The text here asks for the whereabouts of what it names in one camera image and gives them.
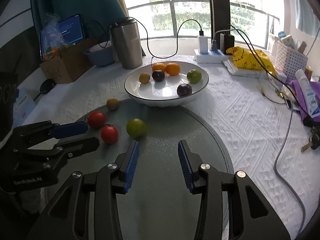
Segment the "white bottle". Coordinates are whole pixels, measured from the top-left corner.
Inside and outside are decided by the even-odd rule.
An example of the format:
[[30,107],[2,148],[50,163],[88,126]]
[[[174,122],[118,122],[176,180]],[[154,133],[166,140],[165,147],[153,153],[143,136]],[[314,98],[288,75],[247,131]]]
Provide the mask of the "white bottle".
[[316,94],[312,90],[310,83],[308,81],[308,78],[302,69],[299,69],[296,72],[296,78],[298,80],[301,91],[303,93],[303,97],[304,97],[304,101],[307,106],[308,114],[311,116],[311,118],[319,116],[320,111],[319,111],[318,103],[316,100]]

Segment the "window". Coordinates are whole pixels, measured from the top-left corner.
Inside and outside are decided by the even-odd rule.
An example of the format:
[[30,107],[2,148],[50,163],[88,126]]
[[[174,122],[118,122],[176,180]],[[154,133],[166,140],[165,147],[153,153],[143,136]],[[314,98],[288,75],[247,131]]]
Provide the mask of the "window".
[[[181,23],[187,19],[200,22],[204,34],[211,36],[209,0],[125,0],[129,16],[146,27],[149,37],[176,37]],[[269,34],[277,36],[284,28],[284,0],[230,0],[231,24],[243,30],[252,44],[267,48]],[[138,24],[140,37],[147,37]],[[197,36],[199,27],[186,22],[179,36]],[[233,32],[236,41],[242,38]]]
[[[284,28],[284,0],[230,0],[230,14],[231,24],[243,30],[252,44],[264,49],[269,34],[277,36]],[[236,32],[233,35],[243,42]]]
[[[209,0],[124,0],[129,16],[139,20],[148,30],[149,37],[176,37],[183,21],[197,20],[204,34],[211,36]],[[144,28],[138,24],[140,38],[146,38]],[[196,22],[186,22],[179,36],[199,35]]]

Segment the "round glass mat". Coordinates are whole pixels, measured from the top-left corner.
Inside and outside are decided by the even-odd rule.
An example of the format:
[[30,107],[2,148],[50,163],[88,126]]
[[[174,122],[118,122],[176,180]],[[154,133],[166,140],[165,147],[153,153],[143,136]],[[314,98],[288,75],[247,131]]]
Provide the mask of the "round glass mat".
[[[59,183],[49,187],[51,198],[74,171],[96,172],[114,162],[127,151],[130,137],[126,124],[141,118],[148,127],[147,136],[139,141],[140,154],[132,187],[126,195],[117,195],[121,231],[124,240],[192,240],[199,215],[201,195],[192,195],[186,187],[178,157],[178,142],[185,139],[192,152],[217,170],[234,173],[230,156],[217,133],[201,117],[179,107],[156,108],[124,100],[116,111],[103,106],[106,123],[114,125],[119,141],[106,145],[100,129],[89,128],[77,137],[95,136],[100,140],[97,151],[68,161],[59,173]],[[93,203],[90,202],[89,235],[93,238]],[[228,222],[228,199],[223,193],[223,228]]]

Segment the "yellow bag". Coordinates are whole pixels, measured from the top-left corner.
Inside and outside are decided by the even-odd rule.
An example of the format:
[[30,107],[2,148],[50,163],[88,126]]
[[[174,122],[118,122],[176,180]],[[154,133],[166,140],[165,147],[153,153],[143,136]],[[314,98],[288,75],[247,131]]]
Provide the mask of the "yellow bag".
[[[268,71],[271,71],[273,75],[276,74],[276,71],[273,67],[273,64],[269,60],[268,56],[260,49],[256,49],[257,54],[260,56],[261,60],[266,66]],[[249,49],[243,49],[241,47],[233,47],[227,49],[227,53],[232,53],[233,55],[233,62],[236,67],[238,68],[246,68],[246,69],[253,69],[253,70],[260,70],[262,71],[263,68],[257,62],[257,60],[252,55]]]

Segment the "blue gripper pad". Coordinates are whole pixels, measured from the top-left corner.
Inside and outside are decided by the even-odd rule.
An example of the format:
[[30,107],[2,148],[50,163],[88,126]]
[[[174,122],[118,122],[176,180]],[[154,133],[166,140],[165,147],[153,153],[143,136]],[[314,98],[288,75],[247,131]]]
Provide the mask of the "blue gripper pad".
[[59,125],[49,131],[49,134],[56,138],[62,139],[79,134],[84,134],[88,130],[88,125],[85,122],[73,122]]
[[195,185],[193,183],[193,175],[192,175],[190,163],[188,161],[182,142],[179,142],[178,144],[178,155],[179,155],[179,160],[182,168],[182,173],[184,176],[184,181],[186,183],[187,189],[189,189],[190,193],[192,193],[193,190],[195,189]]
[[132,150],[132,154],[130,157],[130,161],[128,163],[128,167],[125,170],[125,174],[124,174],[123,191],[125,193],[127,193],[129,188],[131,188],[134,172],[136,170],[137,163],[138,163],[138,157],[139,157],[139,143],[136,142],[134,145],[134,148]]

